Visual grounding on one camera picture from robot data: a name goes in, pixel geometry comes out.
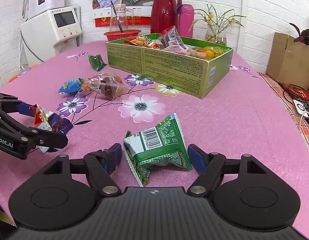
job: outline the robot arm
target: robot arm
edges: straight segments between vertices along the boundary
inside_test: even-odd
[[[19,159],[26,159],[36,146],[62,149],[68,144],[65,134],[25,127],[8,113],[34,117],[26,104],[17,97],[0,93],[0,150]]]

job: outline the pink tablecloth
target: pink tablecloth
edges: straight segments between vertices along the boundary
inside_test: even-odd
[[[101,54],[107,61],[104,42],[85,44],[37,66],[7,84],[1,92],[59,113],[57,109],[64,107],[63,102],[74,100],[68,95],[58,94],[60,86],[66,80],[97,73],[90,67],[87,56],[81,56],[77,61],[75,57],[66,58],[83,52]],[[237,54],[234,54],[232,63],[250,68]],[[109,66],[104,70],[122,78],[128,76],[128,73]],[[0,204],[6,211],[13,190],[56,155],[62,153],[70,158],[81,158],[88,152],[107,148],[116,142],[122,143],[126,130],[135,133],[153,127],[171,113],[177,113],[186,147],[194,143],[207,153],[220,152],[228,158],[252,154],[293,187],[301,198],[301,209],[294,227],[309,238],[309,151],[284,106],[255,71],[231,69],[204,99],[174,94],[156,83],[143,80],[141,84],[129,77],[131,86],[138,83],[130,94],[92,111],[95,94],[91,93],[87,99],[77,101],[82,103],[77,107],[75,116],[69,111],[61,113],[69,115],[67,118],[74,122],[79,118],[80,121],[92,120],[74,126],[68,133],[69,144],[65,149],[53,154],[42,154],[37,150],[25,161],[0,151]],[[136,100],[143,100],[152,112],[145,111],[135,118],[131,117],[131,108],[126,106]],[[98,96],[95,107],[103,103],[105,101]],[[32,118],[12,115],[23,124],[32,125]],[[173,166],[155,168],[149,186],[184,186],[187,189],[196,177],[195,170],[181,171]],[[85,181],[83,176],[75,178]],[[122,189],[137,186],[125,157],[112,178]]]

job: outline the wall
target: wall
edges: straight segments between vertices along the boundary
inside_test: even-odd
[[[236,14],[242,9],[246,13],[245,28],[240,32],[237,26],[227,30],[228,45],[238,49],[253,68],[264,72],[268,63],[274,32],[296,36],[289,25],[293,22],[301,29],[309,27],[309,0],[183,0],[195,8],[206,8],[206,1],[213,3],[219,12],[234,8]],[[18,42],[22,0],[0,0],[0,86],[18,71]],[[91,0],[65,0],[66,6],[80,5],[83,43],[106,40],[103,35],[107,27],[96,28],[91,18]],[[149,26],[138,26],[142,34],[149,32]],[[206,26],[198,22],[194,29],[195,38],[203,38]]]
[[[248,63],[258,71],[265,72],[269,60],[272,40],[275,32],[283,32],[296,36],[295,29],[289,22],[295,23],[300,29],[309,27],[309,0],[183,0],[198,9],[207,9],[206,1],[212,3],[218,12],[224,12],[233,8],[236,14],[242,10],[247,16],[245,28],[241,34],[242,41],[238,52]],[[66,0],[66,4],[78,3],[78,0]],[[90,19],[90,3],[84,0],[80,3],[83,7],[82,28],[83,42],[106,40],[103,32],[107,28],[95,28]],[[149,31],[148,26],[141,26],[142,33]],[[194,37],[203,38],[206,26],[199,21],[194,28]],[[232,26],[227,29],[228,45],[237,49],[239,39],[239,27]]]
[[[309,28],[309,0],[248,0],[244,45],[240,55],[265,72],[275,32],[297,36],[289,23]]]
[[[22,0],[0,0],[0,87],[19,72]]]

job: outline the green snack bag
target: green snack bag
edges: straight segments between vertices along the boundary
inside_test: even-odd
[[[90,62],[90,65],[91,67],[95,70],[95,71],[100,71],[101,69],[104,68],[104,66],[106,65],[103,60],[102,60],[102,57],[101,55],[96,55],[96,56],[93,56],[93,55],[88,55],[88,58],[89,58],[89,62]]]
[[[145,187],[153,165],[170,163],[191,170],[180,123],[176,114],[171,114],[156,127],[131,135],[127,131],[124,149],[129,166],[139,186]]]

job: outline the open box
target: open box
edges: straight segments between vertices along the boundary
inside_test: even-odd
[[[160,34],[147,34],[156,40]],[[198,98],[204,98],[230,69],[233,49],[227,46],[181,37],[192,47],[221,47],[229,49],[210,61],[123,44],[125,39],[106,43],[109,66],[149,78]]]

